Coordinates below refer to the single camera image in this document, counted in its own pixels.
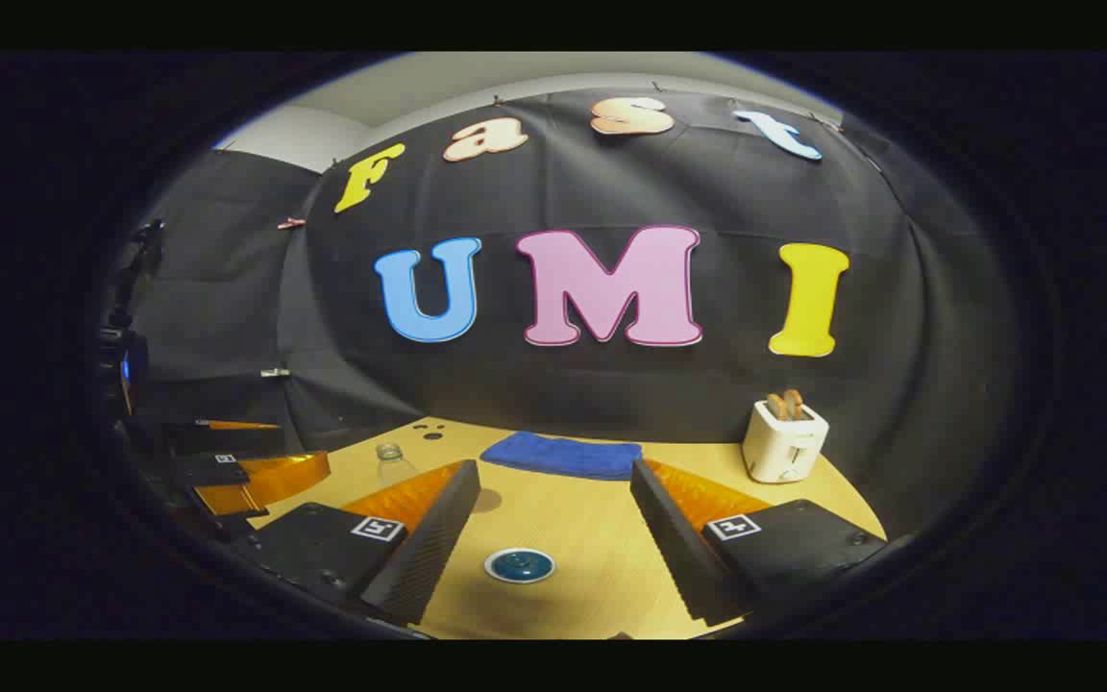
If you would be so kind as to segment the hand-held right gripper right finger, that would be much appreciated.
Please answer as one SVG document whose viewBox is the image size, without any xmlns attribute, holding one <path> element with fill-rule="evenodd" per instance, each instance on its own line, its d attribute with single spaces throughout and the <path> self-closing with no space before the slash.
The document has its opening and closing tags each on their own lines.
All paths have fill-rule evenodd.
<svg viewBox="0 0 1107 692">
<path fill-rule="evenodd" d="M 711 626 L 780 623 L 888 547 L 813 500 L 772 505 L 655 459 L 638 459 L 629 485 L 689 614 Z"/>
</svg>

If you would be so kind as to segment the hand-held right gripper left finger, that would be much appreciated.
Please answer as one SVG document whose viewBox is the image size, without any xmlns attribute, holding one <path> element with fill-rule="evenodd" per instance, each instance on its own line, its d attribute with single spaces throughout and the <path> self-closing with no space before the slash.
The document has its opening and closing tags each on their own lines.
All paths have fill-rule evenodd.
<svg viewBox="0 0 1107 692">
<path fill-rule="evenodd" d="M 453 461 L 346 507 L 306 503 L 232 552 L 325 605 L 417 624 L 479 494 L 476 461 Z"/>
</svg>

